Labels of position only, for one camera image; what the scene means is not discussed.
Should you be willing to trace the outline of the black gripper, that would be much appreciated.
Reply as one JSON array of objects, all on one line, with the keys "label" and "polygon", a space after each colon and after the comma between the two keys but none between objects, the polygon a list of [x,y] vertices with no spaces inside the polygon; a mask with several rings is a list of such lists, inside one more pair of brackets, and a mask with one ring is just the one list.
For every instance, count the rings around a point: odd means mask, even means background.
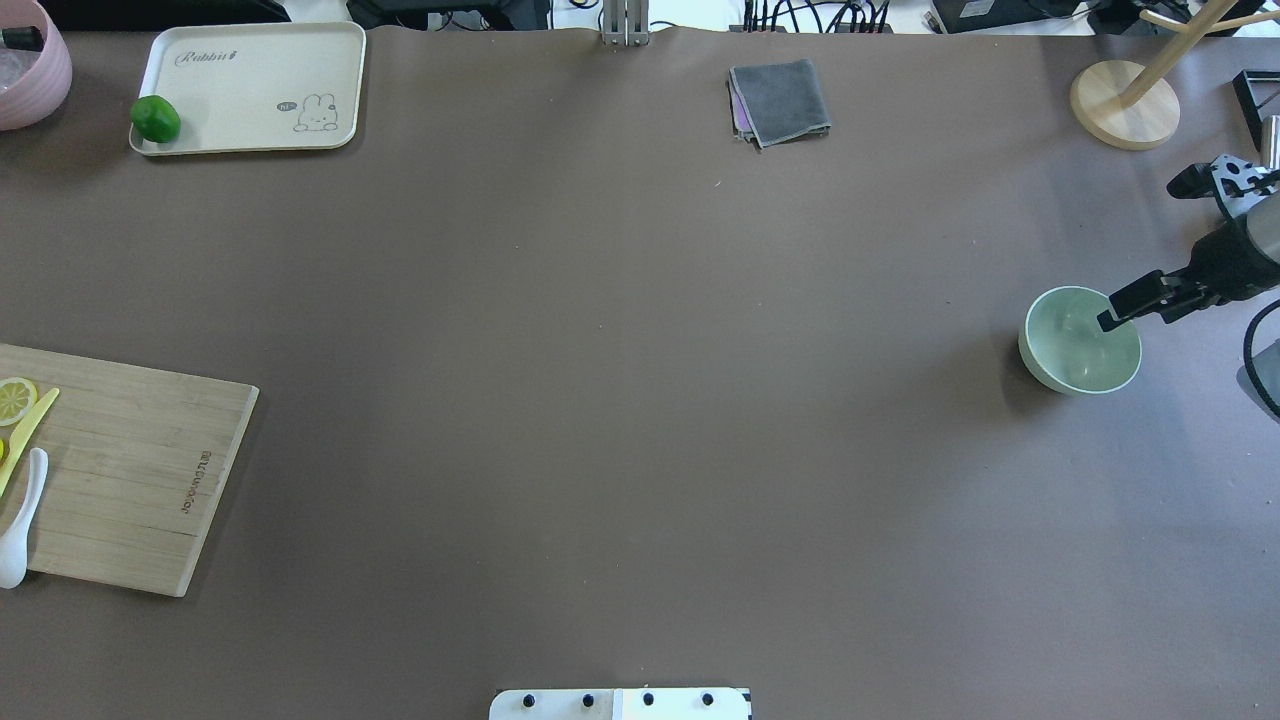
[{"label": "black gripper", "polygon": [[1253,299],[1277,287],[1277,170],[1224,154],[1185,167],[1166,184],[1172,199],[1213,199],[1225,222],[1198,240],[1178,274],[1152,270],[1108,296],[1103,333],[1149,314],[1172,324],[1199,306]]}]

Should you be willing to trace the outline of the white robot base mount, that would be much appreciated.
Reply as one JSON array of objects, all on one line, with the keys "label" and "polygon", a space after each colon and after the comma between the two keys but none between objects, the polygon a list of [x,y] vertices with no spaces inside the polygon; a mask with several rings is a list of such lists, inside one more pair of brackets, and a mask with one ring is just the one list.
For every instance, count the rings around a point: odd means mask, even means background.
[{"label": "white robot base mount", "polygon": [[499,692],[489,719],[751,719],[733,687],[547,688]]}]

